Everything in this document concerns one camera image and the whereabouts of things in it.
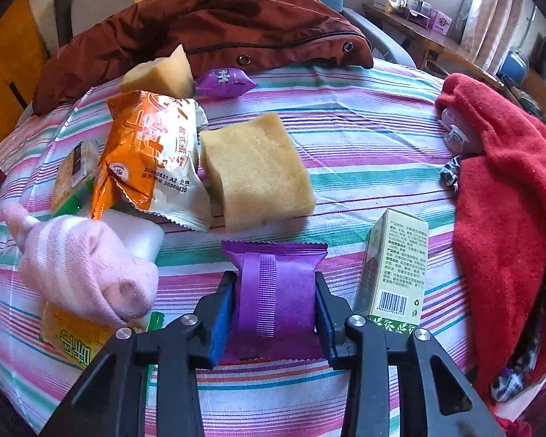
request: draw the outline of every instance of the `bed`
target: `bed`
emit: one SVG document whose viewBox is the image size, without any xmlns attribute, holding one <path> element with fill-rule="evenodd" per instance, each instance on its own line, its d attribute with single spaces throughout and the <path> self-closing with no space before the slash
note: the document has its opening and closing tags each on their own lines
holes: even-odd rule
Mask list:
<svg viewBox="0 0 546 437">
<path fill-rule="evenodd" d="M 258 87 L 239 99 L 199 98 L 210 129 L 278 112 L 309 170 L 317 206 L 312 216 L 257 230 L 226 233 L 218 207 L 207 233 L 161 222 L 166 236 L 157 258 L 161 274 L 154 310 L 172 320 L 191 312 L 233 266 L 221 239 L 328 243 L 320 264 L 330 290 L 352 303 L 368 229 L 387 207 L 428 221 L 427 290 L 421 324 L 454 361 L 473 362 L 469 305 L 454 259 L 453 193 L 440 184 L 451 157 L 437 122 L 441 81 L 421 71 L 376 60 L 375 67 L 289 66 L 253 76 Z M 49 218 L 57 168 L 82 139 L 102 150 L 111 116 L 105 99 L 118 80 L 90 90 L 74 105 L 33 116 L 0 145 L 7 173 L 0 205 L 18 200 Z M 14 240 L 0 213 L 0 388 L 20 415 L 40 431 L 81 370 L 39 339 L 43 299 L 19 279 Z M 155 382 L 150 381 L 146 433 L 155 435 Z M 396 373 L 392 369 L 390 435 L 399 435 Z M 258 361 L 198 372 L 207 435 L 339 435 L 348 374 L 327 362 Z"/>
</svg>

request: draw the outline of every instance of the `metal screw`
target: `metal screw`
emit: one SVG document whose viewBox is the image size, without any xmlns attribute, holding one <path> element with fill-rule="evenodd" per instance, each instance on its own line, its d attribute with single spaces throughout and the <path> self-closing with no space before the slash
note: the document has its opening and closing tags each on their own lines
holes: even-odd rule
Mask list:
<svg viewBox="0 0 546 437">
<path fill-rule="evenodd" d="M 415 330 L 415 337 L 417 337 L 420 341 L 427 341 L 429 338 L 431 338 L 431 332 L 429 332 L 426 328 L 417 328 Z"/>
<path fill-rule="evenodd" d="M 196 325 L 198 323 L 198 317 L 194 314 L 183 315 L 180 320 L 184 325 Z"/>
<path fill-rule="evenodd" d="M 115 332 L 115 336 L 120 340 L 126 340 L 129 337 L 131 337 L 131 328 L 129 327 L 122 327 L 117 332 Z"/>
<path fill-rule="evenodd" d="M 361 315 L 350 315 L 348 317 L 348 322 L 350 322 L 350 325 L 354 325 L 355 327 L 361 327 L 366 323 L 366 319 L 362 317 Z"/>
</svg>

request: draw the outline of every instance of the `yellow snack package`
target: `yellow snack package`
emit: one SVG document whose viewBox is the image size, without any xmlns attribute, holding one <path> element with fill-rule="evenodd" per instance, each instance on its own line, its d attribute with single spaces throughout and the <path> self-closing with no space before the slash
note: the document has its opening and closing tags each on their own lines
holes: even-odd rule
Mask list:
<svg viewBox="0 0 546 437">
<path fill-rule="evenodd" d="M 136 332 L 162 328 L 163 314 L 152 312 L 149 322 L 142 319 L 130 324 Z M 41 338 L 60 350 L 66 357 L 83 369 L 115 333 L 115 327 L 97 325 L 65 311 L 50 302 L 45 303 L 42 313 Z"/>
</svg>

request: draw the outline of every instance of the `red towel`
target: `red towel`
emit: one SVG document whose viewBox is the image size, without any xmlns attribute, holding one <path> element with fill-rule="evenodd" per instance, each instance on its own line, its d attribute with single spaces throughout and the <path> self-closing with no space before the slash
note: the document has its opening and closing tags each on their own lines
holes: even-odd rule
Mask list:
<svg viewBox="0 0 546 437">
<path fill-rule="evenodd" d="M 531 437 L 531 427 L 527 422 L 512 422 L 498 416 L 495 420 L 505 432 L 505 437 Z"/>
<path fill-rule="evenodd" d="M 484 154 L 461 161 L 453 246 L 466 276 L 477 354 L 475 389 L 514 352 L 546 268 L 546 126 L 489 87 L 452 74 L 435 101 L 481 136 Z M 546 317 L 531 379 L 546 373 Z"/>
</svg>

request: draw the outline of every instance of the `purple wrapper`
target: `purple wrapper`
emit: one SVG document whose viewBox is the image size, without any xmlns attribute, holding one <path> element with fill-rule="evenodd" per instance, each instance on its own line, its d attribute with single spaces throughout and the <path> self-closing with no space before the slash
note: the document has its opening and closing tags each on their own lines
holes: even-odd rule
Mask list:
<svg viewBox="0 0 546 437">
<path fill-rule="evenodd" d="M 241 69 L 219 68 L 209 70 L 196 81 L 196 92 L 208 98 L 239 97 L 256 86 Z"/>
<path fill-rule="evenodd" d="M 222 361 L 321 358 L 316 266 L 328 245 L 223 241 L 222 249 L 239 270 Z"/>
</svg>

